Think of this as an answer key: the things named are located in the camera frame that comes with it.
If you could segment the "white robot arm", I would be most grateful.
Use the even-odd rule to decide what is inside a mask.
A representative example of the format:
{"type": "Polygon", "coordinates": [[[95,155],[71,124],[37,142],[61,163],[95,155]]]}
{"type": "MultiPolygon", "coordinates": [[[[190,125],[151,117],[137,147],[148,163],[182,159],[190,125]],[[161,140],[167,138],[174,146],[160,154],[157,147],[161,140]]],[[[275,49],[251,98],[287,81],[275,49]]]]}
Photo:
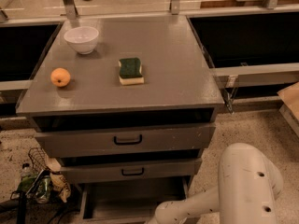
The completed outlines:
{"type": "Polygon", "coordinates": [[[216,187],[159,204],[145,224],[184,224],[213,212],[220,214],[220,224],[278,224],[275,200],[282,190],[273,162],[256,147],[234,143],[221,154],[216,187]]]}

